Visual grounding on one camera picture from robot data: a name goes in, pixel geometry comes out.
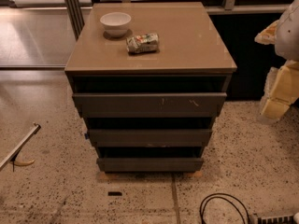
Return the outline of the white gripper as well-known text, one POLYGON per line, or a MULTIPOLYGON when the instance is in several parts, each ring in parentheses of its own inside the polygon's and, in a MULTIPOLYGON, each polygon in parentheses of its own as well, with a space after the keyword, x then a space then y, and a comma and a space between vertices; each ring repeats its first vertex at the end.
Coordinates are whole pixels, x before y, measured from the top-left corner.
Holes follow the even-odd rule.
MULTIPOLYGON (((278 21, 273 21, 254 41, 262 45, 276 43, 278 21)), ((260 114, 271 120, 280 120, 299 98, 299 62, 287 60, 280 68, 271 67, 264 84, 260 114)))

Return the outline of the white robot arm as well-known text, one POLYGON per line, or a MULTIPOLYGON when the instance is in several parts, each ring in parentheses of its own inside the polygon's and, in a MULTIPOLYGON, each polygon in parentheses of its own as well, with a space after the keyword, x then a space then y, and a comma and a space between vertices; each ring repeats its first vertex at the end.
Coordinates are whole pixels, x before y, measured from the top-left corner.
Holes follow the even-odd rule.
POLYGON ((294 0, 277 21, 255 36, 254 41, 272 44, 276 55, 286 60, 280 68, 270 68, 260 102, 259 120, 272 124, 299 98, 299 0, 294 0))

